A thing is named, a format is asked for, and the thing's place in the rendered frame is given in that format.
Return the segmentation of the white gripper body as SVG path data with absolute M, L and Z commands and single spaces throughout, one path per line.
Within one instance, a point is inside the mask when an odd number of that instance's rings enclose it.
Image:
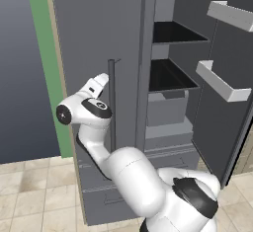
M 109 75 L 107 73 L 102 73 L 97 75 L 94 78 L 94 86 L 98 87 L 105 87 L 109 82 Z

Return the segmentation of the grey closed fridge door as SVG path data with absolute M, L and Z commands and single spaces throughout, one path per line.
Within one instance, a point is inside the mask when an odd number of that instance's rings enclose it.
M 116 146 L 135 145 L 141 0 L 53 0 L 68 95 L 115 65 Z

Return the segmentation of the black fridge shelf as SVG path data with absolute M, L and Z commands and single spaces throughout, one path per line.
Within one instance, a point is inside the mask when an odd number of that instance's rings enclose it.
M 151 61 L 149 78 L 151 93 L 190 89 L 199 89 L 199 84 L 170 58 Z
M 154 44 L 171 44 L 185 42 L 203 42 L 209 39 L 205 36 L 175 22 L 155 22 L 153 26 Z

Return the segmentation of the white fridge door shelf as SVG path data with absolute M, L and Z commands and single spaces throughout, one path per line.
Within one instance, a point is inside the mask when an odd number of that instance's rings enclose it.
M 251 88 L 234 89 L 212 71 L 212 60 L 200 60 L 196 72 L 228 103 L 246 102 Z
M 235 28 L 253 33 L 253 12 L 228 6 L 226 1 L 211 1 L 207 15 Z

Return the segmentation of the grey open fridge door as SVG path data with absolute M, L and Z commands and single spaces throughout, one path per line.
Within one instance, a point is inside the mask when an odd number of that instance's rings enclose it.
M 253 0 L 226 1 L 228 6 L 253 12 Z M 216 20 L 211 46 L 212 71 L 234 89 L 251 88 L 246 102 L 228 103 L 204 80 L 194 144 L 209 170 L 225 186 L 233 172 L 253 119 L 253 33 Z

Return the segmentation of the grey crisper drawer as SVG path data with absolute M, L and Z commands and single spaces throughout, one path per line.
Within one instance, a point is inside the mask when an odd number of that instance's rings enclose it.
M 184 121 L 189 92 L 167 91 L 148 95 L 147 125 L 181 123 Z

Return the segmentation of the grey freezer drawer front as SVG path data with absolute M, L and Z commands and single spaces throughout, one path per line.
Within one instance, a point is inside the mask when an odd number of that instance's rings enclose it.
M 115 185 L 99 191 L 82 191 L 86 221 L 89 226 L 137 218 L 126 202 L 104 205 L 105 198 L 122 197 Z
M 83 191 L 94 192 L 95 190 L 99 191 L 101 188 L 105 187 L 111 188 L 114 185 L 111 180 L 108 180 L 101 173 L 80 142 L 76 145 L 76 156 L 81 189 Z M 193 144 L 166 147 L 163 150 L 145 152 L 145 156 L 156 169 L 176 167 L 196 170 L 200 159 L 200 155 Z

